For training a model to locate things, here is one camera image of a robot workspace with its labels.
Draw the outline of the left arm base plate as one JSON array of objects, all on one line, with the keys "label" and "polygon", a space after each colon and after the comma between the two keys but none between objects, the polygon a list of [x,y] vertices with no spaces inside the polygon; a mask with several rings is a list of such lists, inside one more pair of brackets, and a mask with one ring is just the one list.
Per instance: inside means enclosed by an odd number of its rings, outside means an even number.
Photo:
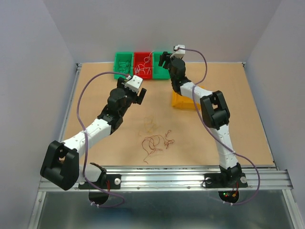
[{"label": "left arm base plate", "polygon": [[[121,188],[121,180],[121,174],[103,174],[100,175],[97,181],[92,183],[102,189],[117,190]],[[84,184],[79,184],[78,188],[80,190],[96,189],[88,182],[85,182]]]}]

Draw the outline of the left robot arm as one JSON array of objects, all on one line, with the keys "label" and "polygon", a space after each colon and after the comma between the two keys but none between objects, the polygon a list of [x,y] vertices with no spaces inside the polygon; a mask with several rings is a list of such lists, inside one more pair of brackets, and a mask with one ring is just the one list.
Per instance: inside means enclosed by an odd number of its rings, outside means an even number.
[{"label": "left robot arm", "polygon": [[81,156],[102,139],[114,133],[123,122],[123,116],[131,104],[141,104],[146,93],[143,79],[137,75],[120,77],[117,87],[110,92],[107,104],[98,117],[84,130],[62,142],[54,140],[47,148],[40,175],[69,190],[75,183],[90,182],[101,188],[106,183],[106,171],[95,163],[80,165]]}]

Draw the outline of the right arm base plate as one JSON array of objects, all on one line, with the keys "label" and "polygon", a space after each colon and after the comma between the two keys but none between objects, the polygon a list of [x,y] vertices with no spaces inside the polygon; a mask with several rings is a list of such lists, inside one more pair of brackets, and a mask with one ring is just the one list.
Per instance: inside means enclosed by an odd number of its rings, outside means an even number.
[{"label": "right arm base plate", "polygon": [[204,179],[202,182],[203,188],[234,188],[234,187],[241,187],[246,188],[248,187],[248,183],[243,183],[241,181],[241,177],[244,177],[245,174],[242,173],[236,177],[227,177],[224,173],[206,173],[204,174]]}]

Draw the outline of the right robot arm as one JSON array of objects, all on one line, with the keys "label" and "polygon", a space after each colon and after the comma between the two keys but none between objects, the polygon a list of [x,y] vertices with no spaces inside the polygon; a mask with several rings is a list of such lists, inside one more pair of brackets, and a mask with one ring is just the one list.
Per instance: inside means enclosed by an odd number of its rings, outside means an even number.
[{"label": "right robot arm", "polygon": [[182,52],[163,52],[158,65],[169,71],[172,88],[175,93],[200,104],[201,111],[197,112],[204,127],[216,141],[219,154],[219,173],[204,176],[205,188],[232,187],[242,176],[241,166],[234,155],[229,136],[230,112],[221,91],[205,90],[186,77],[185,62]]}]

